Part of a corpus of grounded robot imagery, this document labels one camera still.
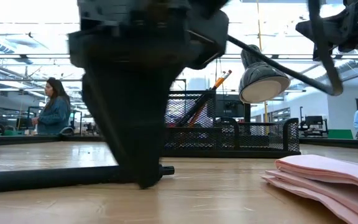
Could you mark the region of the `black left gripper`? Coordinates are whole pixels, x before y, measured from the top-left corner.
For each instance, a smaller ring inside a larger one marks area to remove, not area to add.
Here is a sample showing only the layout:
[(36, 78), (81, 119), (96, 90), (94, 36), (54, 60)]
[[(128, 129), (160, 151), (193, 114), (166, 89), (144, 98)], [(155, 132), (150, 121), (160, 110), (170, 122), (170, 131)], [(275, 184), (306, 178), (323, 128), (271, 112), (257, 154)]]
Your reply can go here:
[(119, 166), (142, 189), (160, 180), (172, 82), (182, 66), (201, 70), (225, 53), (226, 3), (78, 1), (80, 30), (68, 35), (70, 62), (80, 68), (97, 59), (123, 64), (89, 63), (83, 102)]

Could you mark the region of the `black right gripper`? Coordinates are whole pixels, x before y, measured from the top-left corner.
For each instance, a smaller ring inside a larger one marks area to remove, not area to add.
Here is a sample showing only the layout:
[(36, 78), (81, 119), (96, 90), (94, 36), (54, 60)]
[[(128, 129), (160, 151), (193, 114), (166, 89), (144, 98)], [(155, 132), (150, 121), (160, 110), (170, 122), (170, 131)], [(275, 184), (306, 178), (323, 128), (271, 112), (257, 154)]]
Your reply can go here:
[(324, 32), (330, 54), (335, 48), (343, 53), (358, 50), (358, 0), (343, 0), (342, 5), (339, 13), (319, 18), (318, 30)]

